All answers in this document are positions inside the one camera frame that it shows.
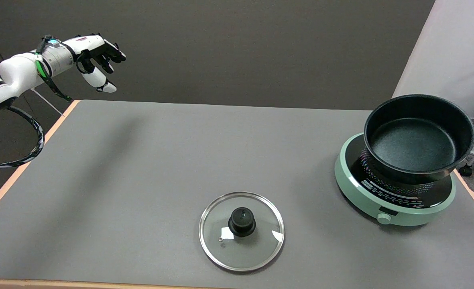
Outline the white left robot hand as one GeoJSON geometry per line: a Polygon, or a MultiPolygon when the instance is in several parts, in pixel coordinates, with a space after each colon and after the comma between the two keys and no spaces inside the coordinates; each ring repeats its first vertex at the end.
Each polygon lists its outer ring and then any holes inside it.
{"type": "Polygon", "coordinates": [[[76,54],[76,67],[82,74],[84,80],[99,93],[114,93],[116,86],[107,79],[106,75],[99,70],[91,60],[95,60],[103,70],[109,74],[114,72],[110,61],[121,63],[126,61],[126,54],[123,53],[117,43],[111,43],[104,39],[99,33],[90,35],[76,35],[74,38],[76,54]]]}

